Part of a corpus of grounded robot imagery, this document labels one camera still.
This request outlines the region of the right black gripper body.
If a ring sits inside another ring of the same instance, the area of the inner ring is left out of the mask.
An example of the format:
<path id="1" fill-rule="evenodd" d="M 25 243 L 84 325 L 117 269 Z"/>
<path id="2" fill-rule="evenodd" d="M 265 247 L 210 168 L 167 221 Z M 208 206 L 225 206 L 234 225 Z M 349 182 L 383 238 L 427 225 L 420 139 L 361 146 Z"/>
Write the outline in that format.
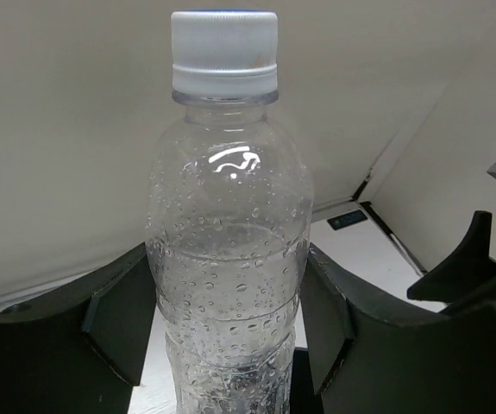
<path id="1" fill-rule="evenodd" d="M 489 255 L 492 222 L 492 213 L 476 211 L 456 249 L 411 285 L 407 297 L 445 303 L 445 315 L 496 301 L 496 261 Z"/>

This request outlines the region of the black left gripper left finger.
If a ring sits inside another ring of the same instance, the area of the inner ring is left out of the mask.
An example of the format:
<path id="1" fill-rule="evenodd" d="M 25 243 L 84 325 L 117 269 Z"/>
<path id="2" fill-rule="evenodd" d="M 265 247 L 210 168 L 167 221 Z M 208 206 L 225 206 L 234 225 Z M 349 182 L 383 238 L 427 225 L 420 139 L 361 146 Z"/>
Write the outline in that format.
<path id="1" fill-rule="evenodd" d="M 139 245 L 0 311 L 0 413 L 125 413 L 140 385 L 156 289 Z"/>

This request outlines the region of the clear unlabelled plastic bottle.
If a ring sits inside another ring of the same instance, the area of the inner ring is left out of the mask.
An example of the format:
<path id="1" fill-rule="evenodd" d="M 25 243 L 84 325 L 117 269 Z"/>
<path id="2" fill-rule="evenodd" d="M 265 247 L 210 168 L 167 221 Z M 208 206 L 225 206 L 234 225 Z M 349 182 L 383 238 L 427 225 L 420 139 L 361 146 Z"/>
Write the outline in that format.
<path id="1" fill-rule="evenodd" d="M 287 413 L 314 191 L 269 119 L 278 18 L 171 16 L 173 100 L 157 141 L 146 250 L 180 413 Z"/>

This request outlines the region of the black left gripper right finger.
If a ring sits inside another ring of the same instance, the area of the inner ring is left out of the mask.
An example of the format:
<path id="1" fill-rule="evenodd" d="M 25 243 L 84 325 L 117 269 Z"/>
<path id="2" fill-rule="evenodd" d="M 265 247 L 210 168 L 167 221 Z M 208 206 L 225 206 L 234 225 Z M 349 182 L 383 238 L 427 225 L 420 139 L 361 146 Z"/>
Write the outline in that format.
<path id="1" fill-rule="evenodd" d="M 301 304 L 327 413 L 496 413 L 496 301 L 447 316 L 311 246 Z"/>

